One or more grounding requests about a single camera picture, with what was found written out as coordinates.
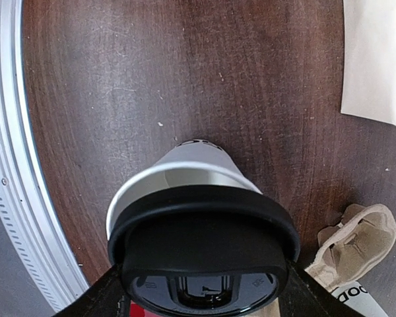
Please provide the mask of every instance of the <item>cup rim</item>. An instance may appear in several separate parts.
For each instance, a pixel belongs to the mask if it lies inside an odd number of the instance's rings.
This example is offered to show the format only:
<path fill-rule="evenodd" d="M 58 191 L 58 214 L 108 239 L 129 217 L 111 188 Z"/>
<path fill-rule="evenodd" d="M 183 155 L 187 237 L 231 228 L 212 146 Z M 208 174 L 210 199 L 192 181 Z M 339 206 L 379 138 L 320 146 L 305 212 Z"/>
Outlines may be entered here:
<path fill-rule="evenodd" d="M 116 194 L 113 196 L 110 205 L 107 210 L 107 215 L 106 215 L 106 236 L 107 240 L 110 238 L 110 235 L 112 233 L 112 227 L 110 227 L 110 221 L 114 217 L 115 213 L 115 208 L 117 205 L 117 202 L 119 201 L 120 197 L 134 184 L 139 182 L 140 180 L 149 177 L 153 174 L 165 172 L 168 170 L 175 170 L 179 168 L 190 168 L 190 169 L 199 169 L 199 170 L 208 170 L 210 172 L 217 172 L 223 176 L 227 176 L 238 183 L 241 183 L 244 185 L 244 187 L 248 190 L 252 190 L 254 192 L 257 192 L 259 194 L 262 194 L 259 188 L 254 185 L 253 182 L 248 180 L 244 175 L 238 174 L 236 172 L 231 171 L 228 168 L 225 168 L 223 166 L 215 165 L 215 164 L 209 164 L 205 162 L 198 162 L 198 161 L 180 161 L 180 162 L 167 162 L 167 163 L 162 163 L 162 164 L 157 164 L 153 165 L 151 167 L 148 167 L 147 169 L 137 173 L 136 175 L 132 176 L 128 181 L 126 181 L 120 189 L 116 192 Z"/>

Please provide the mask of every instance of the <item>silver metal strip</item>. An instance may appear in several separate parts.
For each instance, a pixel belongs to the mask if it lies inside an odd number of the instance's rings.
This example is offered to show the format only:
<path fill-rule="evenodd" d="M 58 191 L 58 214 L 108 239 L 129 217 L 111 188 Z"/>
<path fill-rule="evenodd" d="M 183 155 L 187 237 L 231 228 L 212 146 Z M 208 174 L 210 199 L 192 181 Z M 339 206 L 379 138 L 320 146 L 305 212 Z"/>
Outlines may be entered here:
<path fill-rule="evenodd" d="M 0 0 L 0 217 L 33 281 L 57 312 L 88 289 L 38 160 L 24 89 L 22 0 Z"/>

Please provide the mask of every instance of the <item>wooden table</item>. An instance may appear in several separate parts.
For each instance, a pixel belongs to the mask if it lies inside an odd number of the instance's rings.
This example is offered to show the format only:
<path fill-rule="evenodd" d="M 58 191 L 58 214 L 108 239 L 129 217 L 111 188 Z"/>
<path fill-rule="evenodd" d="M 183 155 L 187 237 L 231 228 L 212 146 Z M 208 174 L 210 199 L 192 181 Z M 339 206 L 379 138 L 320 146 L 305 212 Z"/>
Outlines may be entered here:
<path fill-rule="evenodd" d="M 341 1 L 26 0 L 23 43 L 42 168 L 91 283 L 116 190 L 191 138 L 290 211 L 303 265 L 349 203 L 396 218 L 396 128 L 339 113 Z M 361 282 L 396 316 L 396 245 Z"/>

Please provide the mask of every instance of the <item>wood grain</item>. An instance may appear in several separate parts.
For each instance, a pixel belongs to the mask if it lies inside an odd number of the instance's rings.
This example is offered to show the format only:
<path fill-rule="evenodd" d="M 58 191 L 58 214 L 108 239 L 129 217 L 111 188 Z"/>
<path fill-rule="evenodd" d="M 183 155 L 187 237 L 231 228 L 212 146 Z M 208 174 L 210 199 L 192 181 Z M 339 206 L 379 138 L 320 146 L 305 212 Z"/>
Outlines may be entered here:
<path fill-rule="evenodd" d="M 302 264 L 349 203 L 396 218 L 396 128 L 339 113 L 341 1 L 25 0 L 23 19 L 40 160 L 90 282 L 116 190 L 191 138 L 290 211 Z M 362 284 L 396 316 L 396 245 Z"/>

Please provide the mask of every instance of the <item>gray surface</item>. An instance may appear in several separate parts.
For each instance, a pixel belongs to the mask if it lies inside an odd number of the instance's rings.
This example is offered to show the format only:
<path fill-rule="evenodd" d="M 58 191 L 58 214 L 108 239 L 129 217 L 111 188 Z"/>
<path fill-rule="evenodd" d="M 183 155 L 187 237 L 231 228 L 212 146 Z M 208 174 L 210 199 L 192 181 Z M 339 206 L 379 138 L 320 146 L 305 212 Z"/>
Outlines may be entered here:
<path fill-rule="evenodd" d="M 0 220 L 0 317 L 47 317 L 54 312 L 16 253 Z"/>

